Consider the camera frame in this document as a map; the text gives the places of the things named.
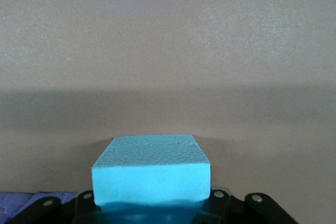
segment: silver screw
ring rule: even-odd
[[[214,192],[214,195],[217,197],[217,198],[223,198],[224,197],[224,194],[222,191],[215,191]]]
[[[53,203],[54,203],[54,201],[52,199],[50,199],[50,200],[45,201],[43,203],[43,206],[44,207],[48,207],[48,206],[52,205]]]
[[[92,193],[84,194],[83,199],[89,199],[92,197]]]
[[[261,198],[259,195],[257,194],[253,194],[252,195],[252,200],[256,201],[256,202],[262,202],[263,198]]]

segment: blue foam block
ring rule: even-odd
[[[178,205],[210,194],[210,162],[188,134],[116,137],[92,168],[96,205]]]

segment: metal bolt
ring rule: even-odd
[[[256,202],[262,202],[263,198],[261,198],[259,195],[257,194],[253,194],[252,195],[252,200],[256,201]]]
[[[223,198],[224,197],[224,194],[222,191],[215,191],[214,192],[214,195],[217,197],[217,198]]]
[[[92,193],[84,194],[83,199],[89,199],[92,197]]]
[[[52,205],[53,203],[54,203],[54,201],[52,199],[50,199],[50,200],[45,201],[43,203],[43,206],[44,207],[48,207],[48,206]]]

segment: gray wall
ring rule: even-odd
[[[80,191],[119,135],[333,223],[336,0],[0,0],[0,190]]]

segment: screw head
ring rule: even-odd
[[[224,197],[224,194],[222,191],[215,191],[214,192],[214,195],[217,197],[217,198],[223,198]]]
[[[92,197],[92,193],[84,194],[83,199],[89,199]]]
[[[256,201],[256,202],[262,202],[263,198],[261,198],[259,195],[257,194],[253,194],[252,195],[252,200]]]
[[[43,206],[44,207],[48,207],[48,206],[52,205],[53,203],[54,203],[54,201],[52,199],[50,199],[50,200],[45,201],[43,203]]]

